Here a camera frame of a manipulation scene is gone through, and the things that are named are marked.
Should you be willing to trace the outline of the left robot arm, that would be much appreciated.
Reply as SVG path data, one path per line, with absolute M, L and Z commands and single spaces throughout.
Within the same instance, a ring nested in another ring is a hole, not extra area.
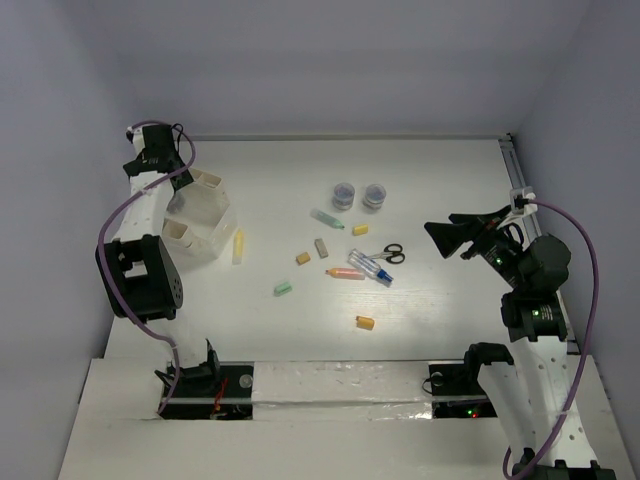
M 158 407 L 163 411 L 184 369 L 176 340 L 154 331 L 149 323 L 175 319 L 184 301 L 181 278 L 162 231 L 174 195 L 194 182 L 190 167 L 196 148 L 182 125 L 159 120 L 133 124 L 126 137 L 135 150 L 135 158 L 123 166 L 129 197 L 101 226 L 95 258 L 114 315 L 128 319 L 171 351 L 172 371 L 157 373 L 167 388 Z

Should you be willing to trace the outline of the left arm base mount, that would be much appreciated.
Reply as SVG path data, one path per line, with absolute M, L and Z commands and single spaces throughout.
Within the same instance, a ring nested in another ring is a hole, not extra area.
M 251 420 L 254 365 L 223 363 L 214 374 L 201 364 L 186 368 L 160 416 L 167 420 Z

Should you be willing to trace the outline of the clear jar purple contents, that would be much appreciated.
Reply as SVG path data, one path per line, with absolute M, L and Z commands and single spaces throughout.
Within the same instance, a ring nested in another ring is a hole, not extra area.
M 167 211 L 169 213 L 175 214 L 176 212 L 180 212 L 184 209 L 186 204 L 186 198 L 181 191 L 176 192 L 170 202 L 167 205 Z

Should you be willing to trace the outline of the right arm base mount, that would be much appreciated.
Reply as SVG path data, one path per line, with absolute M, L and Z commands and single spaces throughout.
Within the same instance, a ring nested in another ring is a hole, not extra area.
M 463 363 L 430 363 L 422 390 L 431 398 L 435 419 L 496 418 L 496 411 Z

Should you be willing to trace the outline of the grey worn eraser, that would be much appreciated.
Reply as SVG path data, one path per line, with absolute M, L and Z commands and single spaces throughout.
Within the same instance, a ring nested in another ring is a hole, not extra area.
M 321 259 L 328 257 L 328 250 L 322 238 L 315 239 L 314 245 Z

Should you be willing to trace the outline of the yellow eraser block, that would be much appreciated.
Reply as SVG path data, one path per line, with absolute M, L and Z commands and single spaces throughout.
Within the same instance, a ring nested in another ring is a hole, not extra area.
M 303 252 L 303 253 L 297 255 L 295 260 L 296 260 L 296 263 L 298 265 L 303 265 L 303 264 L 309 262 L 311 260 L 311 257 L 310 257 L 308 252 Z

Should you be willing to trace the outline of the clear jar blue beads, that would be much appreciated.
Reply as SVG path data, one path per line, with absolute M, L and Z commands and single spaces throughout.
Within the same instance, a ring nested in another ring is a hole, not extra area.
M 339 210 L 348 210 L 352 207 L 355 198 L 355 188 L 348 182 L 341 182 L 334 187 L 332 203 Z

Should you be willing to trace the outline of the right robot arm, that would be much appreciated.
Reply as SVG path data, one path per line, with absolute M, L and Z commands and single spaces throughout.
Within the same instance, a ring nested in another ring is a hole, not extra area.
M 482 257 L 511 287 L 501 299 L 508 344 L 469 346 L 460 368 L 462 384 L 486 394 L 509 441 L 503 460 L 507 479 L 613 479 L 600 465 L 574 401 L 586 360 L 569 370 L 568 330 L 557 292 L 569 278 L 571 252 L 546 234 L 530 243 L 514 238 L 517 217 L 535 213 L 542 201 L 520 196 L 488 214 L 452 214 L 424 225 L 443 258 Z

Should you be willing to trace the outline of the clear jar dark beads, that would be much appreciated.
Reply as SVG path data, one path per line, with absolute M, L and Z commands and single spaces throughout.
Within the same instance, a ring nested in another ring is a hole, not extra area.
M 370 184 L 365 188 L 363 204 L 372 210 L 382 208 L 386 199 L 386 189 L 381 184 Z

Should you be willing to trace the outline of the clear spray bottle blue cap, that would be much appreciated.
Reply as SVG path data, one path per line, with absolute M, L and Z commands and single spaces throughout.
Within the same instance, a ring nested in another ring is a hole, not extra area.
M 376 280 L 383 285 L 390 286 L 393 282 L 393 277 L 386 270 L 384 270 L 374 259 L 371 259 L 357 249 L 352 249 L 349 252 L 348 263 L 364 273 L 367 277 Z

